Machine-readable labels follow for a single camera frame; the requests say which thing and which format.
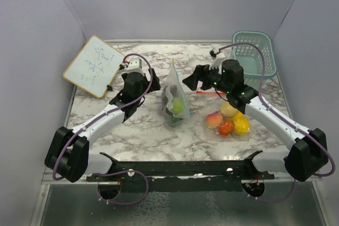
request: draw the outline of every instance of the cable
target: cable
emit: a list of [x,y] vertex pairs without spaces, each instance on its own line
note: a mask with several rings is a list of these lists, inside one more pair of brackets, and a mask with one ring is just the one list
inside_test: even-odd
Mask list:
[[219,97],[220,97],[221,99],[223,99],[224,101],[228,102],[228,100],[226,100],[225,98],[223,98],[223,97],[219,94],[219,92],[218,92],[216,89],[214,89],[214,91],[217,93],[217,95],[219,95]]
[[[278,117],[282,122],[284,122],[288,126],[294,128],[298,132],[300,132],[303,135],[305,135],[306,137],[308,137],[315,145],[317,145],[317,147],[319,147],[321,149],[321,151],[330,160],[331,165],[332,165],[332,169],[328,173],[325,173],[325,174],[314,174],[314,175],[318,176],[318,177],[327,177],[327,176],[330,176],[330,175],[334,174],[336,166],[335,166],[334,159],[329,154],[329,152],[316,139],[314,139],[309,133],[307,133],[307,132],[297,128],[294,124],[290,123],[288,120],[286,120],[282,115],[280,115],[274,109],[270,108],[269,105],[265,102],[265,100],[264,100],[264,98],[262,96],[262,89],[263,89],[264,78],[265,78],[265,57],[264,57],[263,52],[259,49],[259,47],[257,47],[256,45],[254,45],[252,43],[248,43],[248,42],[237,42],[237,43],[232,43],[232,44],[229,44],[227,46],[219,48],[218,49],[219,52],[217,54],[219,54],[224,49],[227,49],[227,48],[230,48],[230,47],[233,47],[233,46],[237,46],[237,45],[249,45],[249,46],[255,48],[259,52],[259,54],[261,56],[261,59],[263,61],[263,71],[262,71],[262,74],[261,74],[260,85],[259,85],[259,90],[258,90],[258,96],[259,96],[259,99],[260,99],[261,103],[267,109],[269,109],[276,117]],[[257,197],[252,197],[252,196],[250,196],[250,197],[255,199],[255,200],[257,200],[257,201],[261,201],[261,202],[264,202],[264,203],[280,203],[280,202],[284,202],[284,201],[286,201],[286,200],[288,200],[288,199],[290,199],[292,197],[292,195],[293,195],[293,193],[295,192],[295,189],[296,189],[296,184],[297,184],[297,182],[296,182],[296,180],[294,180],[294,184],[293,184],[293,188],[292,188],[291,192],[285,198],[283,198],[281,200],[278,200],[278,201],[268,201],[268,200],[260,199],[260,198],[257,198]]]
[[139,171],[137,171],[137,170],[124,170],[124,171],[119,171],[119,172],[116,172],[116,173],[98,174],[98,175],[103,176],[103,177],[111,177],[111,176],[116,176],[116,175],[120,175],[120,174],[125,174],[125,173],[128,173],[128,172],[134,172],[134,173],[137,173],[137,174],[139,174],[141,177],[143,177],[143,179],[145,180],[145,183],[146,183],[146,190],[145,190],[144,194],[142,195],[142,197],[139,198],[139,199],[137,199],[136,201],[132,201],[132,202],[118,202],[118,201],[112,201],[112,200],[105,200],[103,197],[101,197],[99,188],[97,188],[97,194],[98,194],[98,196],[100,197],[99,201],[100,201],[100,200],[104,200],[104,201],[107,202],[107,204],[108,204],[108,203],[111,203],[111,204],[114,204],[114,205],[126,205],[126,206],[128,206],[128,205],[135,205],[135,204],[137,204],[137,203],[143,201],[143,199],[146,198],[146,196],[147,196],[147,194],[148,194],[148,189],[149,189],[147,177],[146,177],[143,173],[141,173],[141,172],[139,172]]
[[[122,61],[122,62],[124,62],[128,57],[131,57],[131,56],[137,56],[137,57],[143,59],[143,60],[146,62],[146,64],[148,65],[148,68],[150,69],[150,72],[149,72],[149,73],[150,73],[150,81],[149,81],[148,87],[146,88],[145,92],[144,92],[142,95],[140,95],[137,99],[135,99],[134,101],[132,101],[132,102],[130,102],[130,103],[127,103],[127,104],[124,104],[124,105],[122,105],[122,106],[119,106],[119,107],[117,107],[117,108],[111,109],[111,110],[107,111],[107,114],[110,114],[110,113],[112,113],[112,112],[114,112],[114,111],[121,110],[121,109],[123,109],[123,108],[125,108],[125,107],[128,107],[128,106],[130,106],[130,105],[136,103],[137,101],[141,100],[141,99],[148,93],[148,91],[150,90],[150,87],[151,87],[151,85],[152,85],[152,80],[153,80],[152,66],[150,65],[150,63],[147,61],[147,59],[146,59],[144,56],[142,56],[142,55],[140,55],[140,54],[137,54],[137,53],[130,53],[130,54],[127,54],[127,55],[123,58],[123,61]],[[58,167],[59,167],[59,164],[60,164],[60,161],[61,161],[63,155],[65,154],[67,148],[70,146],[70,144],[72,143],[72,141],[73,141],[73,140],[74,140],[81,132],[83,132],[84,129],[89,128],[92,124],[94,124],[94,123],[97,122],[99,119],[103,118],[104,116],[106,116],[105,113],[103,113],[103,114],[97,116],[97,117],[96,117],[95,119],[93,119],[90,123],[88,123],[87,125],[85,125],[82,129],[78,130],[76,133],[74,133],[74,134],[72,135],[72,137],[70,137],[70,139],[67,141],[67,143],[65,144],[65,146],[64,146],[63,149],[61,150],[61,152],[60,152],[60,154],[59,154],[59,156],[58,156],[58,158],[57,158],[57,161],[55,162],[55,165],[54,165],[54,168],[53,168],[53,173],[52,173],[52,177],[53,177],[54,180],[61,180],[61,179],[63,179],[63,177],[57,177],[57,176],[56,176],[56,174],[57,174],[57,169],[58,169]]]

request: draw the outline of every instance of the plastic basket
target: plastic basket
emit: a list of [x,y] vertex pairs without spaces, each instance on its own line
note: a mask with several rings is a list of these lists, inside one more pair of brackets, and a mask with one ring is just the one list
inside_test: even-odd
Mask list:
[[[233,43],[249,42],[261,49],[265,58],[265,80],[276,75],[276,66],[271,38],[262,32],[239,31],[233,35]],[[263,62],[258,51],[249,45],[234,46],[231,57],[238,60],[244,68],[245,83],[258,90],[263,70]]]

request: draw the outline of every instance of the marble surface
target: marble surface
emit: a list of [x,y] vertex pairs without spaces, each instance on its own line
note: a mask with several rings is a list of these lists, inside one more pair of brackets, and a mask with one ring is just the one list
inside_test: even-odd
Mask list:
[[[210,64],[209,51],[220,45],[207,44],[130,44],[113,45],[121,52],[139,53],[147,57],[154,67],[161,85],[165,83],[172,59],[175,60],[180,79],[187,77],[198,64]],[[111,84],[112,92],[95,98],[77,89],[68,127],[71,128],[103,110],[111,98],[122,89],[118,74]],[[174,161],[174,160],[242,160],[257,150],[284,150],[282,142],[269,130],[250,119],[251,131],[244,136],[220,137],[203,128],[203,119],[222,100],[218,96],[196,94],[185,85],[192,117],[176,129],[165,123],[160,109],[161,92],[146,96],[144,104],[125,123],[116,126],[92,145],[90,153],[105,152],[122,161]],[[288,115],[278,79],[266,81],[264,97],[282,113]]]

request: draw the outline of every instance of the fruit pile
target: fruit pile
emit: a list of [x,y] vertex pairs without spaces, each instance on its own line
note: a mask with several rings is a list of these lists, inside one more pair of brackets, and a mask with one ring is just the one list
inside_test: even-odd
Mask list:
[[228,136],[231,132],[244,135],[249,132],[249,120],[228,102],[224,102],[219,112],[208,114],[206,124],[210,129],[217,129],[221,136]]

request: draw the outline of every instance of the purple hose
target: purple hose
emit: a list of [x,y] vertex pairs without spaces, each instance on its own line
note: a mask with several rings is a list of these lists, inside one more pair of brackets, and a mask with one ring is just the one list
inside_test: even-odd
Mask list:
[[[109,110],[108,111],[108,114],[109,113],[112,113],[114,111],[118,111],[118,110],[121,110],[122,108],[125,108],[125,107],[128,107],[129,105],[132,105],[133,103],[136,103],[137,101],[141,100],[147,93],[148,91],[150,90],[150,87],[152,85],[152,80],[153,80],[153,72],[152,72],[152,66],[150,65],[150,63],[147,61],[147,59],[145,57],[143,57],[142,55],[140,54],[137,54],[137,53],[131,53],[131,54],[127,54],[124,58],[123,58],[123,62],[128,58],[128,57],[131,57],[131,56],[137,56],[141,59],[143,59],[146,64],[148,65],[148,68],[150,70],[150,81],[149,81],[149,84],[148,84],[148,87],[146,88],[145,92],[140,95],[137,99],[135,99],[134,101],[130,102],[130,103],[127,103],[127,104],[124,104],[122,106],[119,106],[117,108],[114,108],[112,110]],[[92,124],[94,124],[96,121],[98,121],[99,119],[101,119],[102,117],[106,116],[105,113],[97,116],[95,119],[93,119],[90,123],[88,123],[87,125],[85,125],[84,127],[85,128],[89,128]],[[63,147],[63,149],[61,150],[60,152],[60,155],[58,156],[57,158],[57,161],[55,162],[55,165],[54,165],[54,168],[53,168],[53,173],[52,173],[52,177],[54,180],[61,180],[63,179],[63,177],[57,177],[56,174],[57,174],[57,169],[59,167],[59,164],[60,164],[60,161],[61,161],[61,158],[63,157],[63,155],[65,154],[67,148],[71,145],[72,141],[81,133],[83,132],[83,129],[80,129],[79,131],[77,131],[76,133],[73,134],[72,137],[70,137],[70,139],[68,140],[68,142],[65,144],[65,146]]]
[[134,172],[134,173],[137,173],[139,174],[141,177],[143,177],[143,179],[145,180],[146,182],[146,190],[144,192],[144,194],[141,196],[141,198],[137,199],[136,201],[132,201],[132,202],[118,202],[118,201],[111,201],[111,200],[105,200],[103,197],[101,197],[100,195],[100,192],[99,192],[99,188],[97,189],[97,194],[98,196],[100,197],[101,200],[104,200],[108,203],[111,203],[111,204],[114,204],[114,205],[135,205],[141,201],[143,201],[144,198],[146,198],[147,194],[148,194],[148,181],[147,181],[147,178],[146,176],[137,171],[137,170],[124,170],[124,171],[120,171],[120,172],[116,172],[116,173],[109,173],[109,174],[98,174],[100,176],[103,176],[103,177],[110,177],[110,176],[116,176],[116,175],[120,175],[120,174],[125,174],[125,173],[128,173],[128,172]]
[[[262,104],[267,108],[269,109],[276,117],[278,117],[282,122],[284,122],[285,124],[287,124],[288,126],[292,127],[293,129],[297,130],[298,132],[302,133],[303,135],[305,135],[306,137],[308,137],[312,142],[315,143],[315,145],[317,145],[321,151],[328,157],[328,159],[330,160],[331,164],[332,164],[332,169],[328,172],[328,173],[325,173],[325,174],[314,174],[315,176],[318,176],[318,177],[327,177],[327,176],[330,176],[332,174],[334,174],[335,172],[335,162],[334,162],[334,159],[333,157],[329,154],[329,152],[316,140],[314,139],[309,133],[297,128],[297,126],[295,126],[294,124],[292,124],[291,122],[289,122],[288,120],[286,120],[282,115],[280,115],[278,112],[276,112],[274,109],[270,108],[269,105],[265,102],[263,96],[262,96],[262,89],[263,89],[263,84],[264,84],[264,78],[265,78],[265,58],[264,58],[264,55],[263,55],[263,52],[259,49],[259,47],[257,47],[256,45],[252,44],[252,43],[248,43],[248,42],[237,42],[237,43],[232,43],[232,44],[229,44],[227,46],[224,46],[224,47],[221,47],[219,48],[219,52],[221,50],[224,50],[224,49],[227,49],[227,48],[230,48],[230,47],[233,47],[233,46],[237,46],[237,45],[249,45],[249,46],[252,46],[253,48],[255,48],[261,58],[262,58],[262,61],[263,61],[263,71],[262,71],[262,74],[261,74],[261,79],[260,79],[260,85],[259,85],[259,90],[258,90],[258,96],[259,96],[259,99],[260,101],[262,102]],[[280,202],[283,202],[283,201],[286,201],[287,199],[289,199],[292,194],[294,193],[295,191],[295,188],[296,188],[296,181],[293,185],[293,189],[292,191],[283,199],[279,200],[279,201],[267,201],[267,200],[262,200],[262,199],[259,199],[257,198],[256,200],[258,201],[262,201],[262,202],[265,202],[265,203],[280,203]]]

